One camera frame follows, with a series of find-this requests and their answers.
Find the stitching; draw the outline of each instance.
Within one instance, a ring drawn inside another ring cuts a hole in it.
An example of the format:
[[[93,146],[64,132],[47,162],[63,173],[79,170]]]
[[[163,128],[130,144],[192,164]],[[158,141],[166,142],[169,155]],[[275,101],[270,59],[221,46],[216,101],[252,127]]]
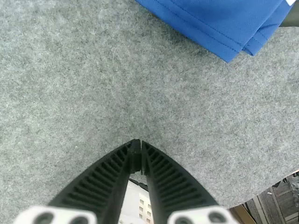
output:
[[[259,30],[258,30],[257,32],[258,32],[260,35],[262,35],[262,36],[263,36],[263,38],[265,38],[266,40],[268,40],[268,38],[267,38],[267,37],[265,37],[265,36],[264,36],[264,34],[262,34],[262,32],[261,32],[261,31],[259,31]]]
[[[235,41],[234,39],[230,38],[229,36],[226,36],[226,35],[223,34],[222,32],[220,32],[220,31],[216,30],[215,28],[211,27],[210,25],[206,24],[205,22],[203,22],[203,21],[200,20],[199,18],[195,17],[194,15],[192,15],[191,13],[189,13],[188,11],[186,11],[185,9],[183,9],[181,6],[177,5],[177,4],[176,4],[175,2],[173,2],[172,0],[169,0],[169,1],[171,1],[174,5],[176,5],[177,7],[179,7],[180,9],[182,9],[183,11],[185,11],[186,13],[188,13],[188,14],[189,14],[190,16],[192,16],[193,18],[195,18],[195,19],[197,19],[198,21],[204,23],[204,24],[205,24],[206,26],[208,26],[209,28],[215,30],[216,32],[220,33],[221,35],[225,36],[226,38],[232,40],[233,42],[235,42],[235,43],[239,44],[241,47],[243,47],[243,45],[242,45],[241,43]]]
[[[217,39],[213,38],[212,36],[210,36],[209,34],[203,32],[202,30],[200,30],[199,28],[197,28],[196,26],[190,24],[188,21],[184,20],[183,18],[179,17],[179,15],[175,14],[173,11],[171,11],[167,6],[163,5],[161,2],[159,2],[158,0],[154,0],[156,1],[158,4],[160,4],[161,6],[163,6],[164,8],[166,8],[168,11],[170,11],[172,14],[174,14],[176,17],[178,17],[179,19],[183,20],[184,22],[186,22],[187,24],[191,25],[192,27],[194,27],[195,29],[199,30],[200,32],[204,33],[205,35],[209,36],[210,38],[212,38],[213,40],[217,41],[218,43],[222,44],[223,46],[233,50],[234,52],[238,53],[238,51],[236,51],[235,49],[227,46],[224,43],[221,43],[220,41],[218,41]]]
[[[253,40],[255,40],[256,42],[258,42],[259,44],[261,44],[263,46],[262,43],[260,43],[256,38],[252,37]]]

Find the wooden plank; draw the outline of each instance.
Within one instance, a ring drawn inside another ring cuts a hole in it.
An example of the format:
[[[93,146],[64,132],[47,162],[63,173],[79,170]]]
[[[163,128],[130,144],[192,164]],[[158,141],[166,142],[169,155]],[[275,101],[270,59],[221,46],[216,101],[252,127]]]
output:
[[[298,211],[298,209],[295,206],[293,193],[291,191],[280,197],[276,197],[276,199],[280,206],[281,213],[284,217],[290,216],[291,214],[296,213]]]
[[[253,217],[257,224],[267,224],[267,222],[263,223],[259,211],[257,210],[256,204],[254,202],[254,199],[250,199],[249,201],[247,201],[245,203],[245,206],[247,207],[249,214]]]
[[[266,189],[266,191],[258,195],[257,198],[267,214],[267,219],[270,224],[285,224],[285,219],[283,218],[272,188]]]
[[[273,187],[273,191],[276,197],[281,197],[284,194],[289,193],[291,189],[288,183],[284,183],[283,181],[281,181],[277,188]]]
[[[287,223],[289,223],[289,222],[292,223],[294,221],[294,219],[298,221],[298,212],[295,212],[294,214],[291,214],[290,216],[285,217],[285,221]]]
[[[240,224],[256,224],[243,205],[233,207],[229,211]]]

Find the blue cloth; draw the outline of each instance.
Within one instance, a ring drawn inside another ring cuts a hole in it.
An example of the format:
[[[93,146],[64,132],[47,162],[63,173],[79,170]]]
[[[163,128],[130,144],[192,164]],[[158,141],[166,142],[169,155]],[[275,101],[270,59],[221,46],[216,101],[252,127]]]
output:
[[[137,0],[174,29],[231,61],[255,55],[289,13],[285,0]]]

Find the gray carpet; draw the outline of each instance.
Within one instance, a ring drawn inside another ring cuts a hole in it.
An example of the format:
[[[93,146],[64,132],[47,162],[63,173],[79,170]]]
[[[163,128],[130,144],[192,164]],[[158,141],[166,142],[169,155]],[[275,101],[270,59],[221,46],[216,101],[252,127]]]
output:
[[[299,168],[299,28],[227,64],[134,0],[0,0],[0,25],[1,223],[132,138],[227,207]]]

